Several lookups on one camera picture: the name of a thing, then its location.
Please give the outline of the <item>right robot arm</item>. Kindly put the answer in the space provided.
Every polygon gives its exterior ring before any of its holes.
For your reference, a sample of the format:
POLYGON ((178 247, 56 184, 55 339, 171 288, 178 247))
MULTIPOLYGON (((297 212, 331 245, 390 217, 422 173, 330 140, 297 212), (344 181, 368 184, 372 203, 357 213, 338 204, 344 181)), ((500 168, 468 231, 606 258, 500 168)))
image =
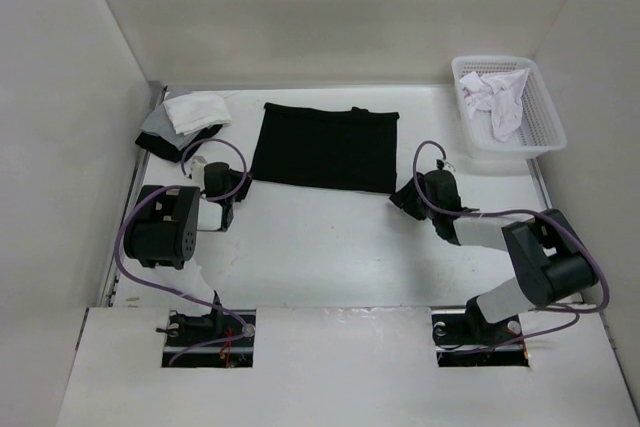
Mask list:
POLYGON ((466 342, 487 342, 519 314, 554 310, 557 301, 600 281, 593 259, 557 209, 489 214, 465 208, 454 175, 445 170, 416 173, 390 201, 416 220, 429 220, 451 245, 508 255, 514 277, 471 298, 462 318, 444 325, 466 342))

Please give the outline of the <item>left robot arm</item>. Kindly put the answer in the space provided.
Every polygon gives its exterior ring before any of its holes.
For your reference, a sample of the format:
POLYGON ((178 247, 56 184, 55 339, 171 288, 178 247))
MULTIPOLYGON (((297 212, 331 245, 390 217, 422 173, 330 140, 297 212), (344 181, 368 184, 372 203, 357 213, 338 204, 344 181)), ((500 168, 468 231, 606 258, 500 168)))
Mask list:
POLYGON ((203 192, 189 185, 145 185, 137 203, 117 233, 114 260, 120 275, 138 285, 206 307, 236 320, 246 335, 247 322, 236 312, 216 303, 215 292, 195 294, 185 287, 166 285, 139 277, 123 264, 124 257, 148 270, 168 269, 184 279, 190 272, 197 240, 203 192))

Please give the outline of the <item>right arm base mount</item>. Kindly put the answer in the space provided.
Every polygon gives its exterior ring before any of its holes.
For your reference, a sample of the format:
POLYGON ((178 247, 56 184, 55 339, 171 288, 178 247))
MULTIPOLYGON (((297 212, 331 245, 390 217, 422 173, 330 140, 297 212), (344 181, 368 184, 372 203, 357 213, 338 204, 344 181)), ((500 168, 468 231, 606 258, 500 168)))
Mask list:
POLYGON ((523 340, 506 345, 522 334, 518 316, 486 323, 464 308, 431 311, 436 361, 442 368, 528 367, 523 340))

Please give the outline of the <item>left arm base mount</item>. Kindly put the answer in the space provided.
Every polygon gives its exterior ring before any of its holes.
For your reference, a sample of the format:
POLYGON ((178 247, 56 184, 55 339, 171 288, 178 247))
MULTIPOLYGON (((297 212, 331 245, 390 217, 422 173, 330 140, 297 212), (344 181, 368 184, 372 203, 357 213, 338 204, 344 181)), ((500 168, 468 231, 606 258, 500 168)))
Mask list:
POLYGON ((251 368, 254 363, 254 335, 246 336, 243 327, 252 329, 255 311, 240 311, 235 317, 211 310, 200 316, 172 312, 166 327, 155 329, 164 337, 163 368, 251 368))

